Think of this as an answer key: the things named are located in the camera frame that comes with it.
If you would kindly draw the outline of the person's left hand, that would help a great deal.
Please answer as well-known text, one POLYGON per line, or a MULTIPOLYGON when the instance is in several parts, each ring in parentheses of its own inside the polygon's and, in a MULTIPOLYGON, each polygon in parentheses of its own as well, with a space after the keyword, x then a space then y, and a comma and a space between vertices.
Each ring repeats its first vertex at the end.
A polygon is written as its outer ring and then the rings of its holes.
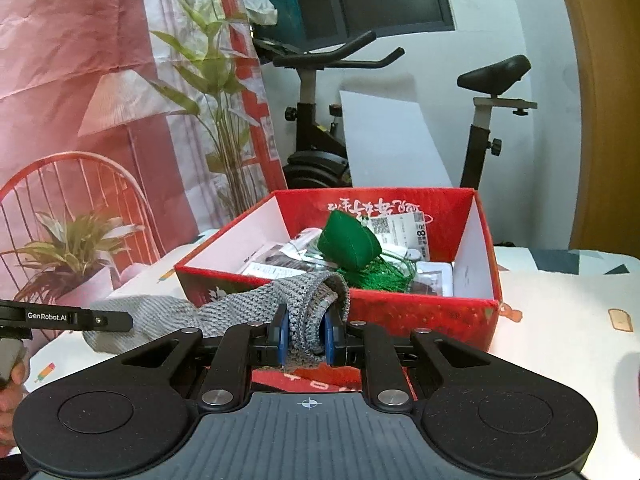
POLYGON ((28 368, 24 362, 13 367, 11 379, 0 393, 0 448, 1 456, 7 456, 15 446, 13 419, 17 407, 24 399, 26 390, 24 382, 28 376, 28 368))

